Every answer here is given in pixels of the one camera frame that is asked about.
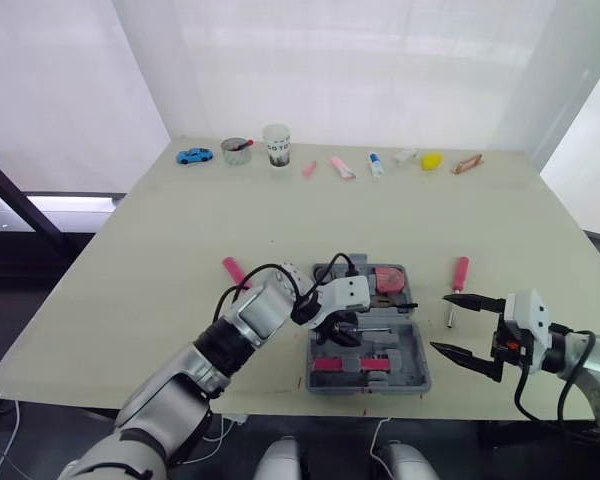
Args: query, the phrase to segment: small bottle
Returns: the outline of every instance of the small bottle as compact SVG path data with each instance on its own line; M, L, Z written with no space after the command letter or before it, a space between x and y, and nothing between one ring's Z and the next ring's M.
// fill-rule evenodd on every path
M371 169L371 175L374 177L381 177L384 175L384 168L380 163L380 157L375 153L369 153L369 168Z

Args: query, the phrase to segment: gray tool case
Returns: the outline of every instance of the gray tool case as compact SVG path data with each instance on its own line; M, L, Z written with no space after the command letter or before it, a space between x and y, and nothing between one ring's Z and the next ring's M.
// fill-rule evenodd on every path
M418 326L411 318L413 302L409 279L402 265L368 264L364 254L349 255L360 275L369 281L372 308L368 312L356 313L358 328L390 328L389 332L359 332L359 347L343 347L331 340L318 344L318 335L309 332L307 355L307 389L318 394L354 393L402 393L419 394L431 388L431 376L424 355L422 338ZM314 278L319 277L327 264L314 265ZM376 267L392 267L402 272L405 278L400 293L378 294L376 291ZM330 276L344 277L347 265L333 266ZM374 297L389 297L397 306L373 307ZM362 359L383 359L389 369L365 370ZM324 370L325 365L338 365Z

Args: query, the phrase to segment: screwdriver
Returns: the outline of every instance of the screwdriver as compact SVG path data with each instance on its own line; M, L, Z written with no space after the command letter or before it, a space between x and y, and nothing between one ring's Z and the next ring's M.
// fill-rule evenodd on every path
M469 270L469 258L468 257L460 257L458 259L458 263L456 263L456 269L453 273L453 285L451 288L453 289L453 293L460 293L464 289L464 282L467 279L467 272ZM449 318L447 319L447 327L453 328L453 323L456 318L456 312L454 310L453 304L449 309Z
M391 327L350 327L350 328L347 328L340 324L337 324L335 329L338 331L349 332L349 333L390 332L391 331Z

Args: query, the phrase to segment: wire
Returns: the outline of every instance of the wire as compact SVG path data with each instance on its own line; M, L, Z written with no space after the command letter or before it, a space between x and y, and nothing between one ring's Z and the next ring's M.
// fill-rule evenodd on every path
M180 465L189 465L191 463L204 462L205 460L210 459L216 453L218 453L218 450L220 450L220 447L222 447L222 440L224 440L224 437L225 437L225 435L224 435L224 421L220 420L220 436L218 437L218 445L213 450L213 452L211 452L209 455L205 455L204 457L195 458L193 460L187 460L186 462L182 462Z
M355 269L356 269L355 264L351 261L351 259L346 254L344 254L342 252L336 253L333 256L333 258L331 259L331 262L329 262L329 265L327 265L327 268L325 268L324 271L322 272L322 275L320 275L320 278L317 278L316 281L311 286L311 288L307 291L307 293L305 293L302 296L302 300L306 300L307 298L311 297L313 292L315 292L316 289L322 284L324 279L327 278L327 275L329 275L329 272L331 272L331 269L333 269L333 266L335 265L336 261L340 257L342 257L349 264L350 271L355 271Z
M4 459L7 458L7 454L11 449L11 445L13 445L13 441L16 439L16 435L18 434L18 428L20 428L20 404L17 400L14 400L16 405L16 424L13 427L13 432L11 432L11 437L7 442L7 446L4 449L3 456L0 458L0 468L2 468L2 464L4 463Z
M376 446L376 439L378 438L378 432L380 431L380 427L382 426L383 423L390 421L391 418L385 418L383 420L380 420L378 422L378 426L376 427L376 431L373 434L373 440L371 440L371 446L369 447L369 456L371 458L373 458L376 462L378 462L380 465L382 465L384 467L384 471L387 472L387 475L389 475L389 478L391 480L395 480L393 477L393 474L391 473L391 470L389 469L389 467L387 466L386 463L384 463L384 460L382 460L379 456L377 456L375 453L373 453L373 447Z
M224 422L224 417L220 417L220 421ZM229 428L227 428L227 431L224 432L224 435L220 436L220 437L216 437L216 438L209 438L209 437L202 437L202 439L205 442L219 442L220 440L222 440L224 437L226 437L227 435L229 435L229 432L231 432L231 429L233 428L233 426L236 424L236 422L234 422L233 420L230 420L231 423L229 424Z
M532 356L533 355L533 347L531 347L528 350L528 352L529 352L528 355ZM576 363L574 370L577 368L578 364L580 364L580 360L582 359L582 356ZM564 425L562 427L557 427L555 425L550 424L549 422L547 422L545 420L540 420L535 415L532 415L531 413L529 413L522 406L522 392L524 391L524 388L527 384L527 378L529 377L529 364L523 363L523 365L520 368L522 370L522 373L520 374L520 379L518 380L518 386L516 387L516 391L513 396L513 403L515 404L516 408L518 409L518 411L520 413L522 413L525 417L527 417L532 422L537 423L538 425L542 425L543 427L547 428L548 430L551 430L555 434L558 434L558 435L563 434L564 436L566 436L566 438L573 440L573 441L585 443L588 445L600 446L600 437L592 437L592 436L583 435L583 434L579 434L579 433L575 433L575 432L569 432L568 430L566 430L566 428L564 428Z
M11 465L11 468L13 468L16 472L18 472L20 475L22 475L27 480L33 480L29 475L27 475L22 470L20 470L18 468L18 466L15 463L13 463L13 461L1 450L0 450L0 455L2 456L2 459L6 460L7 463L9 463L9 465Z
M585 362L589 358L589 355L591 354L591 350L593 350L593 347L595 347L595 345L596 345L596 335L592 331L581 330L576 333L588 335L589 341L587 342L587 346L585 347L584 351L582 352L582 355L580 355L580 358L578 359L575 366L571 370L571 373L569 373L569 376L565 380L564 387L562 388L562 391L560 392L560 398L558 399L558 408L557 408L557 410L558 410L558 427L560 428L560 431L563 434L568 433L567 428L564 424L564 403L567 400L567 395L569 394L569 390L571 390L571 387L573 386L576 379L578 378L578 375L580 375L580 372L582 371L582 367L584 366Z
M247 285L247 282L251 279L251 277L253 277L256 273L261 272L262 270L267 270L268 268L273 268L274 270L278 270L284 276L287 277L287 279L291 283L291 286L293 287L293 293L295 293L295 295L296 295L296 302L297 302L298 299L300 298L300 289L298 288L298 284L296 283L296 281L293 279L293 277L291 276L291 274L288 271L286 271L280 265L276 265L275 263L265 263L264 265L260 265L259 267L256 267L253 270L251 270L242 279L242 281L237 285L236 293L233 294L233 301L235 302L238 299L238 296L240 295L240 290L245 288L245 286Z
M218 317L220 316L220 310L222 309L222 305L224 304L224 301L227 299L227 296L231 292L234 292L239 289L240 289L239 285L234 285L233 287L229 287L224 291L224 293L220 297L220 300L218 300L218 305L216 305L216 311L213 313L212 323L216 323L218 321Z

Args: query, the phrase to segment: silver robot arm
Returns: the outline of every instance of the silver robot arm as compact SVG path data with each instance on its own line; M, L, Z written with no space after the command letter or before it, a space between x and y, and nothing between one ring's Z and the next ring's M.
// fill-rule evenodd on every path
M502 379L505 362L519 366L525 375L544 370L567 381L587 345L595 342L586 361L578 368L574 384L589 401L600 429L600 335L593 335L592 340L589 334L551 323L546 304L532 289L512 293L506 299L474 294L453 294L444 298L464 308L499 314L491 345L493 361L476 358L470 351L454 345L432 343L454 363L497 382Z
M243 293L229 310L185 345L124 404L114 432L71 462L60 480L163 480L186 459L211 421L209 401L287 318L317 329L330 314L369 309L364 276L337 278L304 298L313 282L293 265Z

